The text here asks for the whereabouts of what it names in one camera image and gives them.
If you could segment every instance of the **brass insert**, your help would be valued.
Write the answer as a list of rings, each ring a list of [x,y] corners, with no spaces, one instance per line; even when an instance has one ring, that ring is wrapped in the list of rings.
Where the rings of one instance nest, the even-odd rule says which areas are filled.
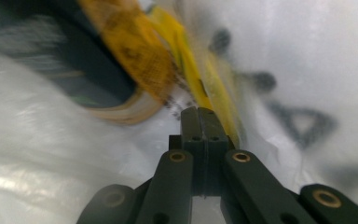
[[[124,203],[125,199],[126,199],[126,195],[123,192],[119,190],[113,190],[108,192],[103,197],[103,204],[106,207],[117,207],[122,203]]]
[[[170,160],[174,162],[181,162],[186,159],[186,155],[182,152],[173,152],[170,154]]]
[[[235,161],[239,161],[239,162],[247,162],[251,159],[250,156],[248,156],[247,154],[243,153],[243,152],[237,152],[234,155],[232,155],[232,158]]]
[[[342,205],[341,200],[336,195],[324,189],[316,189],[312,196],[318,203],[327,207],[339,208]]]

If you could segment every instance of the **white plastic sheet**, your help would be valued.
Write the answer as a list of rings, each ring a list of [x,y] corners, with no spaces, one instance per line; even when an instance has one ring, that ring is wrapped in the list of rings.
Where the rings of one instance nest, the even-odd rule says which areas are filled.
[[[241,147],[293,191],[319,182],[358,203],[358,1],[160,2],[186,27],[204,83],[217,58]]]
[[[100,188],[145,182],[180,132],[176,114],[193,105],[180,88],[172,94],[152,119],[117,126],[0,55],[0,224],[76,223]]]

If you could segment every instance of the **white plastic bag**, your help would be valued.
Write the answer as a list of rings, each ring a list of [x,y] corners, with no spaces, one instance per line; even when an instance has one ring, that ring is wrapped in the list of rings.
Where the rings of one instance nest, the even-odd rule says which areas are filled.
[[[138,187],[193,105],[175,86],[153,118],[117,126],[94,118],[52,83],[0,55],[0,224],[76,223],[111,184]]]
[[[160,2],[216,109],[224,83],[241,147],[293,191],[319,182],[358,203],[358,1]]]

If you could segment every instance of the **black plastic part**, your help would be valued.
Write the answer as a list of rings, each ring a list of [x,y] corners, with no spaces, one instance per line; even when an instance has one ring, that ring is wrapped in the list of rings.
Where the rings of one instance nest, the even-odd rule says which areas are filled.
[[[147,180],[144,182],[141,186],[135,189],[135,193],[138,197],[138,199],[144,200],[144,197],[147,193],[147,190],[149,189],[150,183],[152,182],[152,179]]]
[[[234,160],[235,155],[242,161]],[[316,223],[251,152],[226,153],[225,175],[251,223]]]
[[[220,210],[227,224],[250,224],[246,214],[243,212],[240,203],[233,194],[231,187],[225,180],[224,190],[220,201]]]
[[[202,195],[206,188],[207,157],[197,108],[190,107],[182,111],[181,118],[182,149],[190,152],[194,158],[193,193]]]
[[[306,186],[299,202],[320,224],[358,224],[358,205],[336,189],[320,184]]]
[[[232,142],[231,138],[228,136],[228,150],[236,149],[234,143]]]
[[[111,185],[99,190],[83,210],[77,224],[131,224],[136,194],[127,186]]]
[[[170,142],[168,143],[168,150],[182,149],[182,136],[170,135]]]
[[[228,138],[219,119],[212,110],[199,108],[199,114],[207,153],[206,188],[203,194],[205,196],[217,196],[221,194],[222,162],[228,151]]]
[[[184,150],[164,153],[151,180],[136,224],[189,224],[193,157]]]
[[[221,194],[223,172],[221,164],[230,142],[212,110],[190,107],[181,114],[182,149],[194,157],[194,195],[217,196]],[[177,147],[173,142],[170,148]]]

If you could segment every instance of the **yellow tape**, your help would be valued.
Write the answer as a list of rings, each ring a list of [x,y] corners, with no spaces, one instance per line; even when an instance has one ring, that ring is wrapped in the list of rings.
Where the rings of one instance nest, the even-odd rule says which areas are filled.
[[[204,59],[206,73],[201,82],[200,72],[187,43],[185,28],[160,7],[153,8],[149,19],[154,29],[170,46],[171,53],[178,67],[183,71],[197,103],[215,111],[225,131],[237,146],[239,138],[235,124],[238,122],[238,115],[232,99],[218,75],[221,72],[225,75],[231,74],[229,65],[209,54],[208,58]]]
[[[201,82],[194,56],[187,44],[185,28],[160,7],[153,7],[149,19],[154,29],[170,46],[171,54],[177,66],[185,75],[189,88],[199,106],[212,109],[211,101]]]
[[[133,0],[78,0],[129,75],[161,103],[173,83],[172,58]]]

